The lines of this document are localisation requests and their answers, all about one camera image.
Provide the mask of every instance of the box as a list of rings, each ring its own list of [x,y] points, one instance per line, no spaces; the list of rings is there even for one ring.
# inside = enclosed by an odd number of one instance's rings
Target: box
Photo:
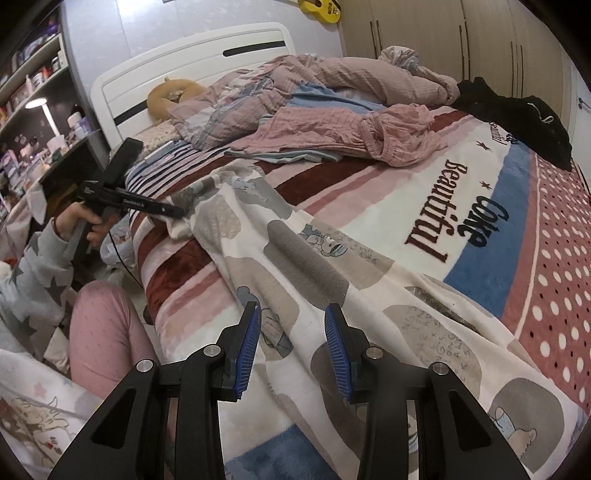
[[[10,101],[12,102],[12,107],[16,110],[17,107],[23,103],[25,100],[29,98],[29,90],[27,88],[27,83],[23,83],[22,86],[14,92],[14,94],[10,97]]]

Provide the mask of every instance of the printed fabric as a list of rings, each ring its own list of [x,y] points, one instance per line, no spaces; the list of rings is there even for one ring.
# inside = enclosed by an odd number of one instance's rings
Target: printed fabric
[[[465,173],[459,164],[448,161],[446,167]],[[263,311],[255,379],[236,406],[247,415],[241,420],[243,428],[232,431],[225,424],[231,423],[232,410],[220,410],[225,446],[233,450],[232,444],[240,441],[247,452],[257,447],[265,426],[276,429],[281,415],[287,415],[324,461],[318,462],[301,446],[289,452],[275,447],[266,460],[258,456],[254,462],[244,455],[237,463],[228,462],[233,477],[256,477],[256,472],[312,459],[321,475],[334,471],[345,480],[356,478],[366,412],[363,406],[343,402],[336,389],[324,334],[324,309],[333,302],[351,326],[400,361],[418,366],[447,363],[533,479],[548,478],[566,456],[586,420],[582,409],[524,359],[513,334],[498,319],[453,288],[412,273],[303,210],[294,211],[260,168],[242,160],[213,170],[168,199],[191,210],[186,220],[167,220],[170,235],[197,239],[236,304],[252,300]],[[236,319],[225,321],[231,325]],[[215,329],[220,326],[216,321]],[[211,337],[206,330],[210,329],[199,331],[194,341]],[[263,405],[273,403],[279,409],[269,408],[264,424],[249,424]],[[415,433],[410,411],[414,478]],[[289,442],[292,435],[290,429],[280,434]],[[319,477],[308,472],[285,478]]]

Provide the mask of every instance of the black stripe on headboard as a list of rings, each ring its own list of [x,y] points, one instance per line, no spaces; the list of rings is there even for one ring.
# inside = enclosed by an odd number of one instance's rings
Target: black stripe on headboard
[[[247,53],[249,51],[266,50],[268,48],[279,48],[285,47],[285,42],[281,41],[268,41],[265,43],[255,43],[254,45],[244,45],[243,47],[229,48],[223,51],[225,57],[232,57],[234,55],[240,55],[241,53]]]
[[[223,55],[225,57],[233,57],[234,55],[240,55],[241,53],[248,53],[250,51],[257,51],[257,50],[267,50],[269,48],[280,48],[285,47],[285,42],[281,41],[268,41],[265,43],[255,43],[253,45],[244,45],[243,47],[236,47],[236,48],[229,48],[228,50],[223,51]],[[138,113],[143,112],[148,108],[147,101],[143,101],[138,103],[137,105],[131,107],[129,110],[126,110],[122,114],[115,117],[115,125],[120,125],[123,122],[129,120],[130,118],[136,116]]]
[[[143,102],[138,103],[137,105],[131,107],[129,110],[126,110],[125,112],[123,112],[121,115],[117,115],[114,119],[115,125],[122,124],[126,120],[129,120],[130,118],[132,118],[133,116],[136,116],[138,113],[143,112],[147,108],[148,108],[148,101],[147,100],[144,100]]]

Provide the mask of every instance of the gray star sweater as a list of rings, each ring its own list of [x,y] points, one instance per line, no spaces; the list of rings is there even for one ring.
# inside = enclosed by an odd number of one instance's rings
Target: gray star sweater
[[[0,349],[43,358],[64,317],[62,294],[72,283],[66,247],[50,222],[33,235],[12,275],[0,281]]]

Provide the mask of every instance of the blanket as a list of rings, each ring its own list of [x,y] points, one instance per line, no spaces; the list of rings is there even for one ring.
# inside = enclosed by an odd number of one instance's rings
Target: blanket
[[[447,147],[404,169],[349,157],[255,165],[297,210],[444,288],[452,286],[498,318],[514,336],[511,349],[588,412],[591,210],[582,179],[576,169],[558,170],[495,124],[448,107],[433,115],[431,129]],[[166,159],[130,177],[128,185],[163,199],[234,160],[219,150],[196,152],[185,142],[177,142]],[[466,173],[456,169],[464,167]],[[170,239],[165,224],[142,213],[132,215],[132,232],[150,312],[170,361],[214,342],[237,321],[235,296],[196,240]],[[255,372],[251,383],[265,385],[265,379]],[[283,408],[256,406],[257,391],[252,404],[241,401],[230,410],[220,405],[228,421],[222,427],[224,456],[235,478],[252,478],[249,472],[262,468],[261,456],[296,450],[307,462],[290,462],[285,469],[293,476],[285,478],[317,478],[310,471],[318,473],[322,465],[323,478],[335,478]],[[232,436],[231,425],[242,428],[245,417],[248,435],[259,445],[252,450]],[[580,425],[585,421],[582,414]]]
[[[195,237],[236,301],[261,306],[254,370],[266,385],[252,388],[268,398],[257,408],[278,403],[340,478],[357,476],[365,411],[344,403],[336,388],[324,334],[329,303],[338,303],[352,326],[401,361],[447,363],[534,479],[546,479],[565,457],[579,431],[580,407],[520,358],[501,322],[459,292],[294,210],[260,168],[241,160],[168,200],[190,212],[187,220],[167,220],[171,237]],[[498,213],[491,202],[485,205]],[[256,446],[239,425],[233,435]],[[416,459],[410,465],[416,468]]]
[[[229,75],[202,95],[170,109],[175,127],[197,150],[217,147],[256,131],[259,120],[285,106],[303,83],[354,88],[374,94],[387,106],[448,105],[459,95],[457,82],[449,77],[433,74],[427,79],[386,61],[352,57],[287,55],[253,71]]]
[[[424,105],[393,105],[365,115],[348,108],[285,106],[255,133],[230,147],[251,156],[328,150],[403,167],[445,146],[441,137],[429,130],[432,123],[433,116]]]

